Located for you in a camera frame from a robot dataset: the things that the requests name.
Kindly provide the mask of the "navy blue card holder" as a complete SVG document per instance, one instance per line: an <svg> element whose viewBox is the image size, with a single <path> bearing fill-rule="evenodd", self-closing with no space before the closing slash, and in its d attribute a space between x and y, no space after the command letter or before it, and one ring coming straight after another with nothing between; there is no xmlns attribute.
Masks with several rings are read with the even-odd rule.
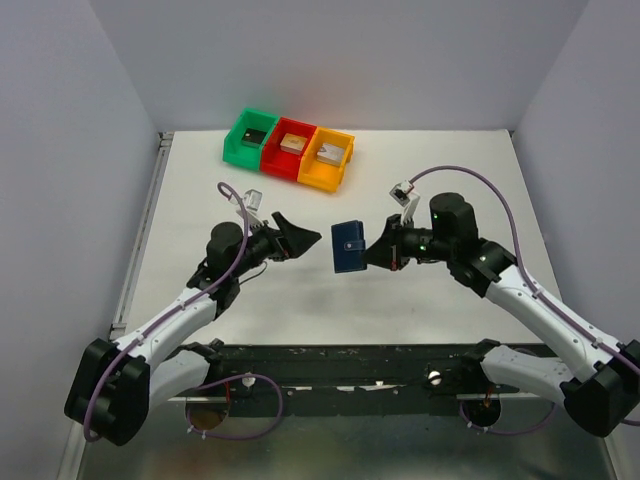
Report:
<svg viewBox="0 0 640 480"><path fill-rule="evenodd" d="M331 226L333 267L336 274L364 271L367 265L362 259L366 250L364 224L351 220Z"/></svg>

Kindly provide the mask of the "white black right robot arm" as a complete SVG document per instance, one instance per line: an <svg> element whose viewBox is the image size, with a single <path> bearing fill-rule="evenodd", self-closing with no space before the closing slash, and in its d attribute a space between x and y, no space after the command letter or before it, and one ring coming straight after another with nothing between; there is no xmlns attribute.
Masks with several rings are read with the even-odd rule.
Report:
<svg viewBox="0 0 640 480"><path fill-rule="evenodd" d="M511 314L555 354L530 357L487 340L468 361L474 374L563 407L597 437L625 421L639 404L638 341L620 342L549 294L516 256L479 236L474 209L461 195L433 197L431 227L417 228L418 194L400 187L390 194L403 210L387 218L380 238L365 250L366 264L399 271L410 261L443 262L454 280Z"/></svg>

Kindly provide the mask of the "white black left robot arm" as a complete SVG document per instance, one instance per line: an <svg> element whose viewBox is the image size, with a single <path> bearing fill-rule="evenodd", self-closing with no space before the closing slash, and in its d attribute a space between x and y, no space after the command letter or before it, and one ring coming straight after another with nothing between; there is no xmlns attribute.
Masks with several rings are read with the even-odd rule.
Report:
<svg viewBox="0 0 640 480"><path fill-rule="evenodd" d="M85 439L129 442L153 405L203 385L213 359L203 347L184 346L215 321L240 293L240 278L263 262L297 259L320 233L296 226L281 213L262 222L213 227L206 256L168 307L116 341L96 339L84 350L64 413L81 424Z"/></svg>

